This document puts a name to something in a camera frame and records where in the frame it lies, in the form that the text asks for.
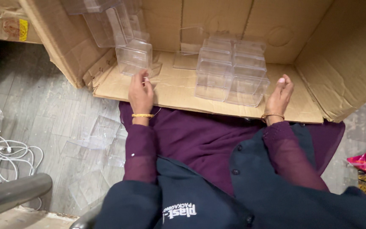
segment charging cable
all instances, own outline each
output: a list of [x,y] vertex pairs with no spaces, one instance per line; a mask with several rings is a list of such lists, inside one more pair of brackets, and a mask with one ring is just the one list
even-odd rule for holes
[[[0,138],[2,139],[2,141],[0,141],[0,144],[2,144],[2,145],[0,145],[0,165],[1,165],[1,161],[9,161],[15,170],[15,180],[17,180],[19,177],[19,171],[18,171],[18,167],[13,163],[14,161],[24,162],[29,165],[30,169],[29,169],[28,176],[35,174],[37,168],[39,167],[40,163],[43,160],[43,150],[37,146],[27,146],[25,143],[22,143],[19,141],[5,140],[1,136],[0,136]],[[9,143],[17,143],[22,146],[10,146]],[[35,155],[34,155],[33,151],[31,150],[31,148],[38,149],[42,155],[40,158],[40,161],[38,162],[38,164],[35,167],[33,166],[34,160],[35,160]],[[21,159],[28,153],[31,154],[30,162],[27,160]],[[0,171],[0,183],[8,182],[8,181],[9,180],[7,178],[3,177],[3,175],[1,174],[1,171]],[[35,209],[35,211],[38,211],[42,207],[42,200],[39,197],[38,197],[38,199],[40,201],[40,204],[39,204],[39,207],[37,209]]]

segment gray vinyl floor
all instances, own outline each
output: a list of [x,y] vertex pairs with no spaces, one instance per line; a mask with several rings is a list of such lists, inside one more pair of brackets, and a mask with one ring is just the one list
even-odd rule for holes
[[[42,45],[0,42],[0,109],[4,113],[3,138],[44,151],[38,172],[52,177],[53,189],[42,198],[42,209],[82,215],[122,179],[125,142],[121,139],[115,139],[106,149],[74,144],[85,135],[86,127],[99,119],[119,122],[118,102],[94,98],[85,88],[73,88],[49,61]],[[322,176],[337,194],[358,184],[357,170],[347,166],[346,158],[366,152],[366,104],[350,115],[345,124],[342,142]],[[121,162],[104,161],[103,155],[108,151],[118,155]],[[19,169],[24,170],[20,177],[29,171],[26,165]],[[1,164],[1,171],[9,179],[15,175],[7,163]],[[38,207],[39,202],[32,200],[27,205]]]

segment person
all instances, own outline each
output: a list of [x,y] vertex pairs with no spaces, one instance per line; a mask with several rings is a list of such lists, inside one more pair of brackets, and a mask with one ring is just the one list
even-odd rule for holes
[[344,124],[284,121],[287,75],[266,102],[266,124],[153,107],[147,76],[133,76],[130,103],[119,103],[125,175],[94,228],[366,228],[366,195],[332,194],[320,177]]

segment hand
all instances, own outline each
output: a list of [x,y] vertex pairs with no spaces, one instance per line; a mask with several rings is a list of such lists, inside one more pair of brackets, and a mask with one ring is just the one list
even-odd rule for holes
[[[148,71],[140,70],[138,74],[132,76],[129,85],[128,99],[134,114],[150,114],[153,107],[153,88],[149,82]],[[132,124],[149,125],[149,118],[134,117]]]
[[[277,113],[283,115],[285,113],[287,104],[290,101],[290,97],[293,93],[294,84],[287,75],[283,75],[282,78],[276,83],[276,88],[268,98],[265,106],[265,113]],[[270,126],[277,122],[282,122],[283,118],[277,115],[269,115],[265,118],[267,126]]]

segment bracelet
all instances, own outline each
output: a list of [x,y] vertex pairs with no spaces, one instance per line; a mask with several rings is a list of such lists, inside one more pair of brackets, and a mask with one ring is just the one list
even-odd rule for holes
[[266,123],[266,122],[265,122],[264,117],[269,116],[269,115],[276,115],[276,116],[280,116],[280,117],[282,117],[282,118],[283,118],[283,120],[285,120],[285,116],[283,116],[283,115],[281,115],[281,114],[268,112],[268,113],[265,113],[265,114],[263,114],[263,115],[261,116],[262,122]]
[[153,118],[154,114],[132,114],[132,117],[147,117],[147,118]]

